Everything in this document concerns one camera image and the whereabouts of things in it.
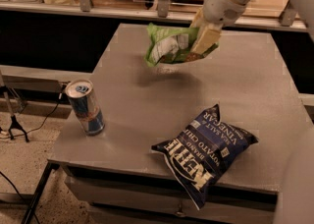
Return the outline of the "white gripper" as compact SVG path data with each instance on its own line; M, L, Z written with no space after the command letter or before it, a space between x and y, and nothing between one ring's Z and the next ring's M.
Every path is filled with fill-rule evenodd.
M208 50L221 36L222 27L218 25L231 26L244 13L245 8L245 5L234 0L204 0L203 9L196 12L190 24L192 28L198 29L191 52L203 54Z

